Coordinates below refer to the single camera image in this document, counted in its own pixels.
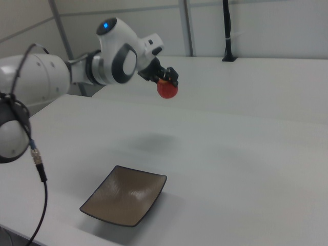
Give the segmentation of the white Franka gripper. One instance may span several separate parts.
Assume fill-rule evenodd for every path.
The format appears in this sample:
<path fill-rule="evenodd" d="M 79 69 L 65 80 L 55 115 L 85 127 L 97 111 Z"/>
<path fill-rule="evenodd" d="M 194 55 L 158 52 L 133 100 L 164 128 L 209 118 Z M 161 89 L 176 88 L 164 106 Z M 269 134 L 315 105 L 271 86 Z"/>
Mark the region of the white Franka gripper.
<path fill-rule="evenodd" d="M 157 33 L 153 33 L 140 40 L 141 52 L 137 58 L 137 72 L 145 80 L 157 83 L 160 79 L 178 86 L 179 74 L 173 67 L 162 68 L 157 55 L 163 50 L 163 41 Z"/>

